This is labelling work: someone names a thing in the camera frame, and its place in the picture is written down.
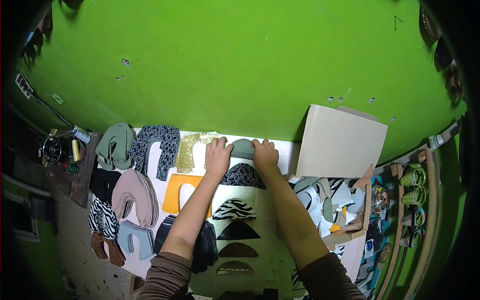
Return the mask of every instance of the zebra print fabric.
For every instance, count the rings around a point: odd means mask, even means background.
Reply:
[[[88,227],[93,232],[102,232],[107,240],[116,240],[120,225],[112,206],[95,198],[88,214]]]
[[[213,220],[247,219],[255,220],[255,210],[241,199],[230,199],[220,206],[212,216]]]

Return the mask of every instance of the fabric scraps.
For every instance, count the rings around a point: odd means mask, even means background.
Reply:
[[[180,147],[175,159],[174,166],[177,168],[177,173],[188,174],[193,171],[195,166],[193,163],[193,146],[195,144],[204,144],[207,146],[213,139],[218,138],[216,132],[197,132],[187,133],[180,141]]]
[[[223,229],[217,240],[251,240],[259,238],[258,233],[246,223],[234,221]]]
[[[239,139],[234,141],[232,145],[233,150],[231,157],[252,159],[253,153],[255,152],[255,148],[252,148],[252,141],[249,139]]]
[[[120,223],[118,243],[128,254],[135,251],[133,247],[134,235],[138,238],[140,243],[139,259],[145,260],[154,256],[153,232],[150,229],[143,229],[130,221],[123,221]]]
[[[234,165],[220,181],[223,185],[251,186],[266,189],[264,182],[257,171],[249,164],[239,163]]]
[[[293,284],[293,290],[305,289],[305,287],[303,286],[303,282],[299,279],[298,271],[297,271],[296,268],[292,272],[291,279],[292,279],[292,284]]]
[[[171,214],[178,214],[180,211],[180,188],[183,184],[191,184],[194,188],[200,184],[203,176],[172,174],[168,181],[167,191],[163,200],[162,210]],[[212,215],[212,204],[208,205],[207,215],[209,218]]]
[[[175,218],[176,216],[169,215],[163,220],[162,224],[160,224],[155,237],[155,253],[158,254],[160,249],[162,249],[163,243],[167,238]],[[218,260],[215,236],[216,234],[213,224],[204,221],[193,248],[192,272],[195,274],[206,271],[207,266],[214,265],[215,261]]]
[[[107,253],[105,253],[105,248],[103,243],[106,242],[108,245],[108,253],[110,255],[110,262],[118,267],[122,267],[125,264],[125,255],[120,249],[116,240],[107,240],[103,232],[94,232],[92,234],[92,239],[90,245],[92,246],[95,254],[101,259],[108,259]]]
[[[135,161],[135,170],[147,176],[148,155],[153,143],[161,142],[160,159],[156,178],[167,181],[168,170],[173,167],[180,145],[180,131],[177,127],[165,125],[144,126],[130,148],[129,155]]]
[[[258,257],[257,251],[255,251],[249,245],[244,243],[231,243],[223,247],[218,254],[220,257]]]
[[[255,210],[238,198],[230,199],[223,203],[213,214],[213,220],[247,219],[255,220]]]
[[[107,240],[115,240],[119,232],[119,222],[112,206],[93,199],[88,213],[88,227],[93,232],[102,232]]]
[[[129,150],[133,144],[133,132],[125,122],[110,126],[95,149],[98,162],[104,170],[119,168],[126,170],[132,166]]]
[[[217,275],[253,275],[253,269],[245,262],[231,261],[218,267],[216,273]]]
[[[90,189],[100,201],[112,204],[113,189],[117,185],[120,176],[120,172],[105,171],[97,168],[92,175]]]
[[[140,227],[154,227],[159,208],[153,185],[140,172],[128,169],[120,176],[112,193],[112,208],[118,220],[128,216],[133,203]]]

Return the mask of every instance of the light blue fabric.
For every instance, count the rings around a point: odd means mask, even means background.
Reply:
[[[135,251],[133,248],[134,235],[140,242],[140,260],[149,259],[150,257],[154,256],[154,238],[151,230],[143,229],[130,221],[123,221],[120,223],[117,242],[128,254]]]

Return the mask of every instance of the electrical cable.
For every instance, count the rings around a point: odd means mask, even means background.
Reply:
[[[56,112],[53,108],[50,107],[50,105],[48,105],[47,103],[45,103],[43,100],[40,100],[39,98],[35,97],[35,95],[33,95],[33,93],[30,93],[30,96],[32,96],[36,101],[38,101],[39,103],[43,104],[44,106],[46,106],[51,112],[53,112],[60,120],[62,120],[62,122],[64,122],[66,125],[68,125],[69,127],[73,127],[73,124],[70,123],[70,121],[68,121],[66,118],[64,118],[60,113]]]

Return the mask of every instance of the sandal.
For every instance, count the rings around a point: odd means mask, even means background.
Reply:
[[[400,185],[403,186],[421,186],[425,183],[427,175],[422,167],[410,167],[400,178]]]
[[[423,208],[409,209],[401,220],[402,226],[422,226],[425,223],[425,211]]]
[[[421,244],[424,233],[423,228],[408,227],[405,236],[398,241],[398,244],[402,247],[417,247]]]
[[[427,199],[428,190],[424,186],[418,186],[413,191],[406,193],[402,197],[402,203],[405,205],[416,205],[421,207]]]

